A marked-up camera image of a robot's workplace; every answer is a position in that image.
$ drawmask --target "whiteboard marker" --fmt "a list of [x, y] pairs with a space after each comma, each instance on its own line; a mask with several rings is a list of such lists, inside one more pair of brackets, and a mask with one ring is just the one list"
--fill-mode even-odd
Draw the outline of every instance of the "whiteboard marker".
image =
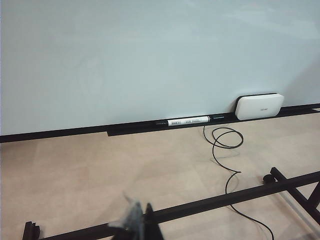
[[209, 123], [212, 120], [221, 120], [225, 118], [222, 114], [208, 115], [208, 116], [196, 116], [196, 117], [187, 117], [187, 118], [176, 118], [169, 120], [159, 120], [155, 121], [157, 126], [179, 126], [179, 125], [188, 125], [188, 124], [203, 124]]

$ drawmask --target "white box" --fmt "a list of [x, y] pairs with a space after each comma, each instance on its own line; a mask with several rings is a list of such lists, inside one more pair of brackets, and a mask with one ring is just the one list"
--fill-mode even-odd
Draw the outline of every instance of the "white box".
[[284, 102], [278, 93], [241, 96], [237, 99], [235, 115], [239, 120], [276, 116]]

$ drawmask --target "black cable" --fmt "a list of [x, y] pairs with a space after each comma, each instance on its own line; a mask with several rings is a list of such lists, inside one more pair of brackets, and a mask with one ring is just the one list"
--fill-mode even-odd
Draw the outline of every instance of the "black cable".
[[[230, 127], [217, 127], [217, 128], [215, 128], [215, 129], [213, 129], [212, 132], [211, 132], [212, 137], [213, 137], [213, 139], [214, 139], [214, 142], [211, 142], [211, 141], [207, 138], [207, 136], [206, 136], [206, 134], [205, 134], [205, 129], [206, 129], [206, 126], [203, 126], [203, 136], [204, 136], [205, 140], [212, 145], [212, 156], [213, 156], [214, 160], [216, 161], [217, 164], [219, 164], [219, 165], [220, 165], [221, 167], [223, 167], [224, 169], [227, 169], [227, 170], [233, 172], [233, 174], [229, 177], [229, 179], [226, 181], [226, 184], [225, 184], [224, 192], [225, 192], [225, 194], [227, 194], [227, 193], [228, 193], [228, 191], [227, 191], [227, 190], [228, 190], [228, 184], [229, 184], [230, 180], [231, 180], [236, 174], [240, 174], [241, 171], [233, 170], [233, 169], [231, 169], [231, 168], [229, 168], [229, 167], [226, 167], [226, 166], [222, 165], [222, 164], [217, 160], [217, 158], [216, 158], [216, 156], [215, 156], [215, 147], [222, 148], [222, 149], [236, 149], [236, 148], [240, 147], [240, 146], [244, 143], [244, 136], [241, 134], [241, 132], [236, 131], [236, 130], [230, 128]], [[214, 133], [215, 133], [215, 131], [220, 130], [220, 129], [226, 129], [226, 130], [228, 130], [228, 131], [226, 131], [226, 132], [220, 134], [218, 137], [216, 137]], [[230, 134], [230, 133], [236, 133], [236, 134], [241, 138], [241, 142], [240, 142], [239, 144], [237, 144], [237, 145], [232, 146], [232, 145], [226, 145], [226, 144], [224, 144], [224, 143], [222, 143], [222, 142], [219, 141], [219, 138], [221, 138], [222, 136], [224, 136], [224, 135], [226, 135], [226, 134]], [[230, 205], [230, 207], [231, 207], [237, 214], [239, 214], [239, 215], [241, 215], [241, 216], [243, 216], [243, 217], [245, 217], [245, 218], [247, 218], [247, 219], [249, 219], [249, 220], [251, 220], [251, 221], [254, 221], [254, 222], [256, 222], [256, 223], [261, 224], [262, 226], [264, 226], [264, 227], [265, 227], [266, 229], [268, 229], [268, 231], [271, 233], [272, 240], [275, 240], [274, 233], [273, 233], [273, 232], [271, 231], [271, 229], [270, 229], [267, 225], [265, 225], [263, 222], [260, 222], [260, 221], [254, 219], [254, 218], [252, 218], [252, 217], [250, 217], [250, 216], [247, 216], [247, 215], [243, 214], [242, 212], [240, 212], [240, 211], [238, 211], [237, 209], [235, 209], [235, 207], [234, 207], [233, 205]]]

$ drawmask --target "floor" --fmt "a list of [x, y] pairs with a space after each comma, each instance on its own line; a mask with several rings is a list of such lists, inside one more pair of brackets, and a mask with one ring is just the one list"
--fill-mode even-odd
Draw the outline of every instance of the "floor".
[[[207, 134], [214, 126], [207, 128]], [[229, 190], [261, 184], [276, 166], [286, 177], [320, 170], [320, 114], [229, 124], [244, 135], [216, 155], [241, 170]], [[239, 139], [226, 136], [222, 141]], [[94, 133], [1, 145], [1, 239], [22, 239], [36, 222], [48, 237], [117, 220], [124, 195], [159, 210], [224, 193], [230, 172], [212, 161], [201, 127], [108, 137]], [[315, 184], [299, 188], [308, 197]], [[238, 203], [277, 240], [320, 239], [320, 228], [285, 192]], [[270, 240], [228, 207], [160, 225], [166, 240]]]

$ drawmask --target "marker label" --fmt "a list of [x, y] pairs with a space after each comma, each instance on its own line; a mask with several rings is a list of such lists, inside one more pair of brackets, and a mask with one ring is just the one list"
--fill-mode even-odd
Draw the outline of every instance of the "marker label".
[[210, 120], [210, 118], [208, 116], [198, 116], [198, 117], [189, 117], [189, 118], [181, 118], [181, 119], [172, 119], [172, 120], [168, 120], [168, 126], [208, 123], [209, 120]]

